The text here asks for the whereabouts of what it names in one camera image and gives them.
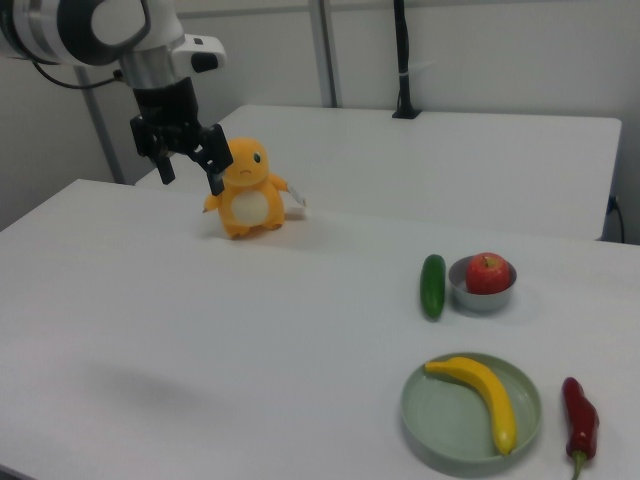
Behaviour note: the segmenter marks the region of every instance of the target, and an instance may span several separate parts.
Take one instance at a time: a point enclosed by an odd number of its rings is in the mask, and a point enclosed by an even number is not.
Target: small silver bowl
[[[507,262],[509,265],[509,273],[511,274],[511,281],[506,290],[491,295],[476,295],[469,293],[466,282],[467,267],[472,258],[473,256],[462,258],[451,265],[449,269],[449,282],[451,283],[453,298],[455,298],[460,305],[474,312],[499,310],[509,303],[511,293],[513,292],[513,285],[516,283],[516,278],[518,277],[516,269]]]

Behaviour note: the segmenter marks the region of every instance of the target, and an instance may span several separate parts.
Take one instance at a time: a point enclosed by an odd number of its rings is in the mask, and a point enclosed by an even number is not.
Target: plush toy belly
[[[247,226],[261,225],[269,215],[269,202],[262,192],[242,192],[234,197],[231,212],[238,223]]]

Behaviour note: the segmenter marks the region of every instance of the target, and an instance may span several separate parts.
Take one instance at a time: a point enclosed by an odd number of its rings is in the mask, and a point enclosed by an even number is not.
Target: chili pepper
[[[567,455],[573,459],[577,480],[580,470],[587,460],[596,454],[596,441],[600,419],[595,407],[584,396],[582,386],[575,378],[569,377],[562,384],[562,394],[570,423]]]

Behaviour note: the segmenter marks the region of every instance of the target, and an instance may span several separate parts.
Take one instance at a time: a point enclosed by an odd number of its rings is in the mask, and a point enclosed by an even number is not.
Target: yellow banana
[[[489,408],[493,442],[498,451],[508,455],[516,447],[516,418],[509,395],[500,379],[482,363],[465,357],[453,357],[445,362],[427,362],[425,370],[444,373],[475,388]]]

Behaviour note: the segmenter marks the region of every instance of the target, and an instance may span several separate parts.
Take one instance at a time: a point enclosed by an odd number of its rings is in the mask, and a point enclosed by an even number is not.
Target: plush toy
[[[233,164],[225,171],[224,191],[209,195],[204,211],[217,209],[231,238],[246,235],[252,227],[280,228],[284,224],[280,192],[289,191],[287,182],[269,173],[269,157],[259,141],[234,138],[228,143]]]

